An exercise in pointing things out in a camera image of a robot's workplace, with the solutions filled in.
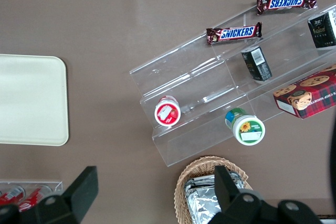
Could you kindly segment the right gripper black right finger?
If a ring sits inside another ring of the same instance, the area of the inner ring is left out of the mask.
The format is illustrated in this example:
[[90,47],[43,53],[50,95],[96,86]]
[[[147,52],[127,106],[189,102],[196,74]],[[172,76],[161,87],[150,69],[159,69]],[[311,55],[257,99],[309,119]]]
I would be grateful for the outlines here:
[[216,166],[215,195],[221,211],[210,223],[275,223],[276,209],[267,204],[260,193],[238,189],[224,166]]

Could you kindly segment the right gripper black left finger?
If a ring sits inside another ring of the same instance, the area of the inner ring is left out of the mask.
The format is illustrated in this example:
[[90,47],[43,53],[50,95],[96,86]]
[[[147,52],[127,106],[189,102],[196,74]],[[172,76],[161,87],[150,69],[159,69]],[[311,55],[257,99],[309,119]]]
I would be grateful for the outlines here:
[[98,191],[97,167],[87,166],[61,195],[50,195],[33,208],[34,223],[81,223]]

